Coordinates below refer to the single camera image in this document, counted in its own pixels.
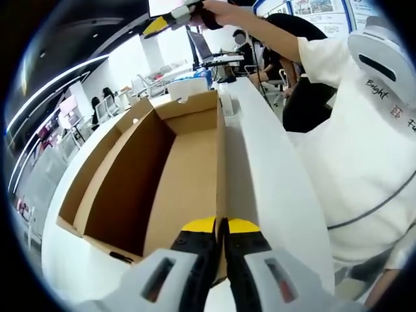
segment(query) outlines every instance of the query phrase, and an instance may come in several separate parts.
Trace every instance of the computer monitor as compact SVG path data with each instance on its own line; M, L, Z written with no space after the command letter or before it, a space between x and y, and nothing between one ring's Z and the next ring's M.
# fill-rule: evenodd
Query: computer monitor
M156 18L179 8L185 0L148 0L149 16Z
M193 31L188 31L188 33L190 35L190 38L192 39L192 42L194 42L194 45L196 47L196 50L198 51L198 54L200 55L202 62L205 62L213 58L213 53L209 49L207 41L205 40L203 35Z

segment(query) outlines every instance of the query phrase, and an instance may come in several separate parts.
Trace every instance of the black hair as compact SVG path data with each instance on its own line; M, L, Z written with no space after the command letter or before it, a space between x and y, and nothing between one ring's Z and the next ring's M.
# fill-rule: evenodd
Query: black hair
M239 34L243 34L246 36L246 32L242 29L237 29L235 32L233 32L233 37L237 37Z
M92 108L94 109L99 104L99 98L94 96L91 100Z
M107 96L111 96L112 97L112 100L114 101L114 93L112 93L112 91L110 90L109 87L106 86L103 89L103 94L104 94L104 98L106 98Z

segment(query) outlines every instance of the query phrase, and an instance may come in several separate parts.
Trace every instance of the open cardboard box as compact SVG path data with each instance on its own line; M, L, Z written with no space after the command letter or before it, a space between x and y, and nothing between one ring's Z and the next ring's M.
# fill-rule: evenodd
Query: open cardboard box
M83 183L72 190L82 195L67 194L58 218L59 225L128 263L169 248L192 220L222 218L226 204L218 94L156 109L143 100L133 109L140 120L133 124L133 113L124 116L125 127L117 125L101 141L74 181Z

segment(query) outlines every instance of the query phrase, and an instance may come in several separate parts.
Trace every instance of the white countertop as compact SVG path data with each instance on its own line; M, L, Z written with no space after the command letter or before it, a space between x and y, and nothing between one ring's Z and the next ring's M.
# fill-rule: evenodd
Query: white countertop
M230 216L258 223L271 247L284 246L312 268L332 293L333 264L326 225L300 159L280 121L247 78L237 79L228 89L239 100L236 115L226 117ZM151 102L160 105L169 100L167 95ZM121 275L129 268L56 225L59 207L76 172L119 118L120 115L99 127L71 162L55 191L45 222L44 276L71 302L105 296L117 288ZM233 306L224 301L232 301L232 294L228 284L223 284L211 290L206 311L218 311L223 304ZM224 300L217 298L219 293Z

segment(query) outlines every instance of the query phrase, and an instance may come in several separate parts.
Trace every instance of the hand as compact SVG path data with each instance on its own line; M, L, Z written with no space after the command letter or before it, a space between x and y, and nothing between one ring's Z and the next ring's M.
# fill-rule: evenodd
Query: hand
M221 26L234 25L238 26L238 22L244 18L245 15L251 14L247 10L237 6L231 5L227 2L207 0L203 2L203 7L215 14L215 20Z
M285 91L283 91L283 98L287 99L291 95L292 95L292 88L288 88Z

